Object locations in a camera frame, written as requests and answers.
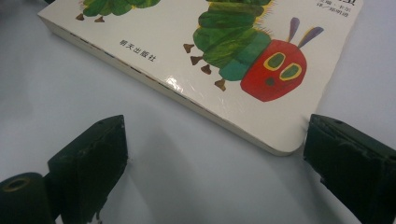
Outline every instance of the caterpillar illustration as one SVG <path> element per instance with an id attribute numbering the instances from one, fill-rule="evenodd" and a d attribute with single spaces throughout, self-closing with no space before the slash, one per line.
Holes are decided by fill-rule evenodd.
<path id="1" fill-rule="evenodd" d="M 290 43 L 300 21 L 290 22 L 287 41 L 272 40 L 254 27 L 273 0 L 207 0 L 209 9 L 198 20 L 193 34 L 194 44 L 184 44 L 187 53 L 196 46 L 203 56 L 191 56 L 192 65 L 204 60 L 201 70 L 211 74 L 210 65 L 219 68 L 221 80 L 215 85 L 226 90 L 225 81 L 240 80 L 241 89 L 268 102 L 297 88 L 306 72 L 306 59 L 300 48 L 319 35 L 323 29 L 309 30 L 298 46 Z"/>
<path id="2" fill-rule="evenodd" d="M 105 22 L 104 16 L 114 14 L 116 16 L 129 12 L 132 8 L 145 8 L 157 5 L 161 0 L 79 0 L 83 12 L 76 19 L 84 21 L 87 17 L 100 15 L 95 22 Z"/>

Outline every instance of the white book cover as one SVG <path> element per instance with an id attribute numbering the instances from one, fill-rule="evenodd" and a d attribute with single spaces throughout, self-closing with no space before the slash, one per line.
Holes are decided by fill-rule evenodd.
<path id="1" fill-rule="evenodd" d="M 39 16 L 52 32 L 126 74 L 288 155 L 304 141 L 362 4 L 57 0 Z"/>

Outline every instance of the green eye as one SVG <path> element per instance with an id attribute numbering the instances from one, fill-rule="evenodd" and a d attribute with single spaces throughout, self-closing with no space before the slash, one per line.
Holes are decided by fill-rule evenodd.
<path id="1" fill-rule="evenodd" d="M 275 53 L 264 62 L 264 67 L 270 71 L 277 70 L 285 62 L 285 54 Z"/>
<path id="2" fill-rule="evenodd" d="M 282 81 L 295 79 L 301 74 L 302 70 L 299 64 L 291 63 L 280 73 L 280 79 Z"/>

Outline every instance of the caterpillar foot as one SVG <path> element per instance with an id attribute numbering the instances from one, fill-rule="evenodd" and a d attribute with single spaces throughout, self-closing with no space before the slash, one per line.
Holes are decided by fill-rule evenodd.
<path id="1" fill-rule="evenodd" d="M 191 49 L 194 47 L 194 45 L 184 44 L 183 47 L 184 47 L 184 50 L 186 50 L 187 53 L 190 53 Z"/>
<path id="2" fill-rule="evenodd" d="M 225 90 L 226 90 L 226 88 L 225 88 L 225 79 L 224 79 L 224 78 L 222 78 L 222 79 L 219 80 L 219 81 L 216 81 L 216 82 L 215 82 L 215 85 L 216 85 L 217 87 L 219 87 L 222 91 L 225 91 Z"/>
<path id="3" fill-rule="evenodd" d="M 105 20 L 103 20 L 103 17 L 99 17 L 98 19 L 95 20 L 95 22 L 105 22 Z"/>
<path id="4" fill-rule="evenodd" d="M 212 74 L 212 70 L 210 70 L 209 64 L 205 65 L 204 67 L 201 67 L 201 71 L 203 71 L 204 73 L 206 73 L 208 75 Z"/>
<path id="5" fill-rule="evenodd" d="M 76 16 L 76 20 L 78 21 L 84 21 L 84 14 L 79 14 L 78 16 Z"/>
<path id="6" fill-rule="evenodd" d="M 201 61 L 202 59 L 203 59 L 202 56 L 200 56 L 200 57 L 191 56 L 192 65 L 198 64 L 198 62 Z"/>

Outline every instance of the gray surface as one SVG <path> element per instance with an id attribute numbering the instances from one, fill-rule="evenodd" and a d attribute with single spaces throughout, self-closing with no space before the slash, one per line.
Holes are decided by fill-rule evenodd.
<path id="1" fill-rule="evenodd" d="M 52 35 L 36 15 L 45 5 L 0 0 L 0 180 L 44 175 L 94 122 L 123 114 L 134 162 L 105 223 L 359 223 L 301 150 L 272 156 Z M 318 109 L 393 148 L 395 11 L 365 1 Z"/>

